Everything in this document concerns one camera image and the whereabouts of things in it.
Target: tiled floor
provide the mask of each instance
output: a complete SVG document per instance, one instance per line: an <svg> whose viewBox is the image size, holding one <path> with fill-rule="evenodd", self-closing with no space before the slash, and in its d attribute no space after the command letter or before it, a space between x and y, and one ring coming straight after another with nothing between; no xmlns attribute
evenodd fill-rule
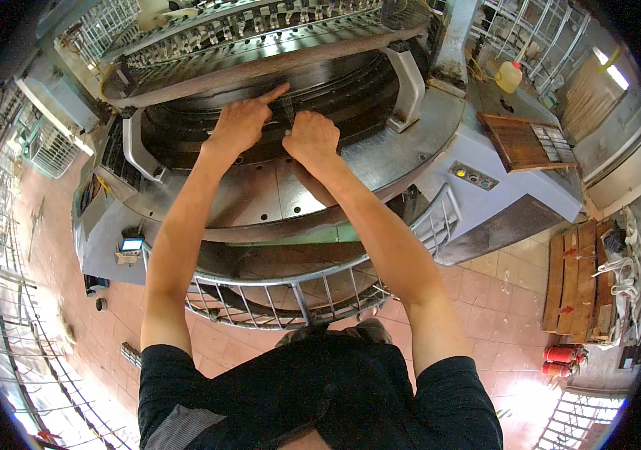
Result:
<svg viewBox="0 0 641 450"><path fill-rule="evenodd" d="M87 298L73 250L68 205L75 188L76 164L59 181L30 171L21 185L18 220L25 224L25 242L32 242L29 268L63 298L63 314L72 325L77 344L71 364L86 379L96 380L128 409L137 409L139 370L120 355L121 343L140 346L140 323L145 305L144 286L111 282L100 291L109 310L95 311ZM30 216L42 199L43 219L31 235ZM547 284L550 231L511 247L454 267L438 267L473 346L480 379L496 409L510 410L500 420L506 449L529 449L538 440L559 397L549 378L539 372L547 335L540 330ZM379 312L413 374L410 326L405 310L391 300ZM242 364L271 349L284 335L217 325L186 311L194 343L193 358L208 377ZM332 324L332 329L355 325L354 318Z"/></svg>

